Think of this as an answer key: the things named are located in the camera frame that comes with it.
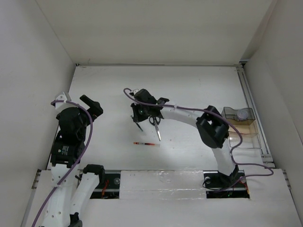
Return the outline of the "orange red pen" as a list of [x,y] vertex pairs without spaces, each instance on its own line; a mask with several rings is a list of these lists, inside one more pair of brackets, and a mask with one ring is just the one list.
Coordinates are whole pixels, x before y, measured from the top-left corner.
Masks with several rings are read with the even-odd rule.
[[133,142],[134,145],[142,145],[142,146],[151,146],[151,147],[159,147],[160,144],[156,143],[147,143],[147,142]]

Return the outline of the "green pen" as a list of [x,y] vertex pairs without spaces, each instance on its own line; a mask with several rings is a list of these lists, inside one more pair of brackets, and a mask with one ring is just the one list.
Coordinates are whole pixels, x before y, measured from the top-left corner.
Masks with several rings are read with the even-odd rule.
[[132,118],[133,122],[136,124],[136,126],[140,129],[140,131],[143,132],[142,127],[139,125],[139,123],[137,123],[137,122],[134,120],[134,117],[133,117],[132,115],[131,115],[131,118]]

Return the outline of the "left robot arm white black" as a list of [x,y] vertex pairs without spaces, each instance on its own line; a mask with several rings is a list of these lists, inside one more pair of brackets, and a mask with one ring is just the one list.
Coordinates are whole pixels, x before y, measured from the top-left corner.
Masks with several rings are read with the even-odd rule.
[[36,214],[34,227],[42,213],[45,214],[43,227],[81,227],[82,215],[93,191],[105,183],[104,167],[88,164],[79,177],[79,185],[74,185],[80,160],[93,135],[93,122],[103,114],[99,102],[86,95],[80,100],[89,108],[72,102],[66,93],[59,94],[51,102],[58,111],[56,119],[60,128],[51,148],[53,188]]

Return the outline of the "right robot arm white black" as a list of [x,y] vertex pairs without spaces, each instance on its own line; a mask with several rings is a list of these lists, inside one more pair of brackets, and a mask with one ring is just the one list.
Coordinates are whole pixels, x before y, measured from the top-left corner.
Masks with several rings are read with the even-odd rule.
[[153,120],[175,120],[195,127],[202,142],[211,148],[218,165],[219,187],[233,186],[239,167],[233,161],[227,139],[229,125],[216,107],[210,105],[205,109],[186,108],[169,104],[169,99],[155,99],[146,89],[130,90],[126,95],[133,100],[133,121],[143,122]]

